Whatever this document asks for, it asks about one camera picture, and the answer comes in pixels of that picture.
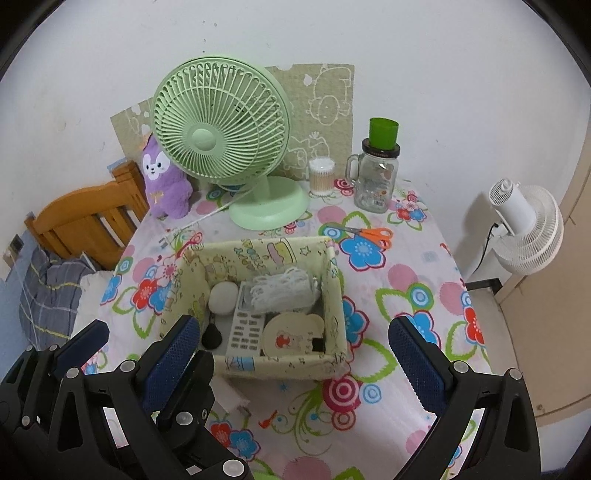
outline purple plush toy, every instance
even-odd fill
[[[152,215],[182,218],[188,214],[193,187],[185,172],[170,161],[153,135],[144,147],[142,171]]]

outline white desk fan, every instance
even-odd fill
[[[152,130],[187,174],[251,190],[229,207],[237,225],[272,230],[299,218],[309,203],[294,180],[267,177],[287,150],[290,108],[266,70],[224,57],[199,57],[160,83]]]
[[[542,270],[558,253],[564,235],[562,214],[552,194],[542,187],[501,179],[488,196],[509,231],[492,241],[499,263],[519,275]]]

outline green desk fan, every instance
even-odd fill
[[[152,130],[187,174],[222,187],[245,185],[230,218],[272,230],[299,218],[309,199],[294,180],[267,177],[287,149],[290,103],[266,70],[224,57],[199,57],[158,86]]]

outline cable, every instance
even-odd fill
[[[484,256],[486,255],[486,249],[488,248],[488,242],[491,241],[491,235],[492,235],[492,229],[493,228],[499,228],[499,224],[498,223],[493,223],[491,225],[491,228],[488,230],[488,235],[486,236],[486,243],[484,244],[484,248],[482,249],[482,256],[480,258],[480,261],[478,262],[478,266],[474,269],[474,272],[472,272],[472,274],[470,275],[470,277],[472,275],[474,275],[476,273],[476,270],[478,270],[480,268],[480,266],[482,265],[482,261],[484,260]]]
[[[231,204],[233,204],[234,202],[236,202],[237,200],[240,200],[241,198],[245,197],[246,195],[248,195],[250,192],[252,192],[254,190],[254,185],[251,186],[248,190],[246,190],[245,192],[242,191],[242,189],[244,187],[242,187],[240,190],[238,190],[236,192],[236,195],[234,195],[234,198],[232,200],[230,200],[229,202],[227,202],[226,204],[222,205],[221,207],[215,209],[214,211],[203,215],[201,217],[199,217],[196,220],[191,221],[190,223],[188,223],[187,225],[185,225],[182,228],[174,228],[171,232],[165,232],[165,235],[160,239],[159,243],[162,243],[162,241],[167,241],[170,242],[172,238],[174,238],[175,234],[180,232],[181,230],[185,230],[186,228],[189,228],[190,226],[195,225],[195,223],[199,223],[201,220],[205,220],[208,217],[211,217],[212,215],[215,215],[216,213],[219,213],[223,210],[226,210]]]

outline gray plaid blanket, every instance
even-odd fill
[[[93,271],[82,260],[63,260],[41,247],[33,252],[22,286],[19,317],[37,350],[70,338],[82,289],[80,279]]]

